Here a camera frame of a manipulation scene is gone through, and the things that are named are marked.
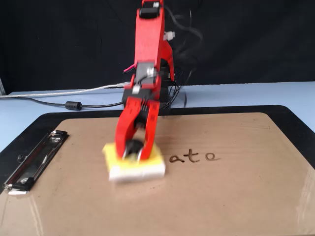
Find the brown clipboard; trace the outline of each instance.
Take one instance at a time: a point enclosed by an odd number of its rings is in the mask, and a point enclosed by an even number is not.
[[[315,170],[266,114],[159,117],[165,177],[124,184],[101,153],[116,123],[63,121],[69,137],[33,189],[0,195],[0,235],[315,234]]]

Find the clipboard clip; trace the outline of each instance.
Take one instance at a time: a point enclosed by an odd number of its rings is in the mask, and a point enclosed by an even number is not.
[[[25,158],[19,156],[21,164],[3,184],[3,189],[9,195],[27,194],[68,136],[66,131],[53,131],[46,134]]]

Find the red robotic arm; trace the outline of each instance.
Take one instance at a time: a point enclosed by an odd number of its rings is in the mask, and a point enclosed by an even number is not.
[[[130,85],[125,87],[125,109],[119,117],[115,134],[116,151],[120,158],[131,153],[137,153],[138,160],[150,156],[159,110],[161,59],[168,62],[170,78],[174,81],[172,49],[163,36],[163,0],[142,0],[136,18],[135,74]],[[145,128],[144,142],[133,139],[138,127]]]

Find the sponge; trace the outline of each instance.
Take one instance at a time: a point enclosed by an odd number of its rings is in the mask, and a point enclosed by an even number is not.
[[[153,144],[147,160],[135,161],[133,158],[120,159],[115,143],[103,148],[110,181],[134,181],[149,178],[162,178],[165,174],[165,162],[160,149]]]

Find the black backdrop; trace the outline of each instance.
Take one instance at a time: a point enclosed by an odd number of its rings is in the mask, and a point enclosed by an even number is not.
[[[189,85],[312,81],[314,0],[164,0],[203,33],[175,58]],[[93,88],[130,80],[141,0],[0,1],[0,78],[7,92]],[[198,40],[175,28],[174,50]]]

